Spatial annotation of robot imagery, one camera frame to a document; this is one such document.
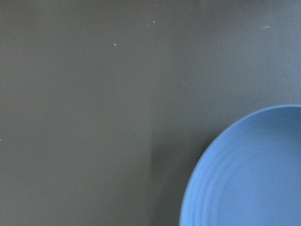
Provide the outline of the blue round plate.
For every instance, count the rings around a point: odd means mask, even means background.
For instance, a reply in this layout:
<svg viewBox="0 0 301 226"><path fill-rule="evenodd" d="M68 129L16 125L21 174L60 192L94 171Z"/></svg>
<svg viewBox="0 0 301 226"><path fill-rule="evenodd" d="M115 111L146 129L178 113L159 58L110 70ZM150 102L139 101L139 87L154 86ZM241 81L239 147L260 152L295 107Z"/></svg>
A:
<svg viewBox="0 0 301 226"><path fill-rule="evenodd" d="M197 162L181 226L298 226L301 107L256 111L224 130Z"/></svg>

